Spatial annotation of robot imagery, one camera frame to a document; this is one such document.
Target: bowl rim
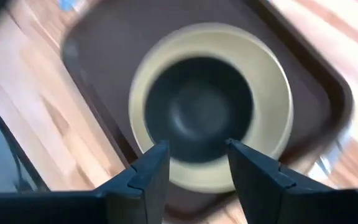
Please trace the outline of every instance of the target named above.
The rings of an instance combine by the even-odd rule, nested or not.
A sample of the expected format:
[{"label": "bowl rim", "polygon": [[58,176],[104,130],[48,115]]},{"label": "bowl rim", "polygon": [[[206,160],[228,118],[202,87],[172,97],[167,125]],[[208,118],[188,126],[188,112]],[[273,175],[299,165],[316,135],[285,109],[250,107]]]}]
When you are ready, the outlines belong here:
[{"label": "bowl rim", "polygon": [[[214,39],[214,41],[211,40],[211,42],[213,42],[212,45],[200,41],[196,41],[197,44],[195,45],[195,43],[192,42],[195,40],[191,40],[191,38],[201,38],[200,40],[205,40],[203,36],[211,34],[217,37],[211,38]],[[242,40],[242,44],[245,43],[245,45],[248,44],[252,49],[255,48],[253,50],[258,51],[260,54],[257,54],[257,56],[261,56],[264,59],[269,58],[268,63],[272,66],[270,68],[267,66],[267,69],[273,69],[277,74],[280,74],[277,77],[280,79],[280,83],[283,83],[283,89],[285,89],[283,94],[286,94],[287,112],[284,113],[281,118],[284,119],[285,122],[283,127],[280,128],[281,134],[277,134],[279,137],[275,140],[274,148],[271,149],[269,153],[266,153],[266,155],[274,159],[280,157],[290,137],[293,122],[292,95],[285,72],[276,56],[274,56],[273,52],[261,40],[238,27],[222,23],[193,24],[173,31],[158,41],[142,59],[135,72],[129,95],[129,120],[136,143],[141,152],[144,153],[154,145],[149,136],[144,118],[145,102],[152,84],[166,68],[189,57],[214,57],[228,63],[239,71],[243,78],[247,80],[254,98],[252,121],[250,122],[247,134],[241,141],[244,144],[249,143],[251,147],[253,147],[253,139],[261,138],[262,133],[260,130],[263,126],[263,118],[256,112],[260,112],[260,108],[266,108],[266,106],[260,105],[261,101],[256,100],[253,91],[256,90],[256,87],[252,86],[252,83],[249,82],[249,73],[243,72],[246,69],[245,65],[236,63],[236,60],[239,61],[241,56],[247,55],[247,53],[237,50],[233,46],[223,48],[222,45],[230,44],[227,43],[227,39],[222,39],[225,35],[227,38],[235,38],[238,39],[238,41]],[[180,187],[205,193],[222,193],[234,190],[227,156],[202,164],[182,162],[171,157],[170,181]]]}]

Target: wooden surface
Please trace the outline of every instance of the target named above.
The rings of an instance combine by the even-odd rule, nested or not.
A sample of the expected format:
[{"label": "wooden surface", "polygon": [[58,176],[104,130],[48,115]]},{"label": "wooden surface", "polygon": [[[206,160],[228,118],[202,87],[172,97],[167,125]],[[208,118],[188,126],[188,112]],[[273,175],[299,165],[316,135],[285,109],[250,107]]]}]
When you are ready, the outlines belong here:
[{"label": "wooden surface", "polygon": [[[94,1],[63,12],[57,0],[16,0],[0,15],[0,115],[52,190],[93,189],[123,169],[59,56],[65,33]],[[358,1],[270,2],[351,85],[351,140],[332,174],[319,180],[358,187]],[[318,157],[292,168],[306,173]],[[234,202],[206,222],[246,220]]]}]

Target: tray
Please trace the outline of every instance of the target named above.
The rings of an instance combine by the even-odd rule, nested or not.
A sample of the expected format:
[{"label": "tray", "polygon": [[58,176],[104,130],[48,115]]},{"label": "tray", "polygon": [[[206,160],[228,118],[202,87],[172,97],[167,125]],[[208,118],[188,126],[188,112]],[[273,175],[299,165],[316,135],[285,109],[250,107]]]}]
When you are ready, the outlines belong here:
[{"label": "tray", "polygon": [[[125,165],[141,154],[131,131],[131,81],[156,42],[181,27],[223,22],[254,34],[273,51],[293,93],[294,122],[280,161],[296,162],[326,149],[351,117],[344,79],[266,0],[101,1],[71,30],[63,61]],[[195,223],[236,197],[201,194],[170,184],[165,218]]]}]

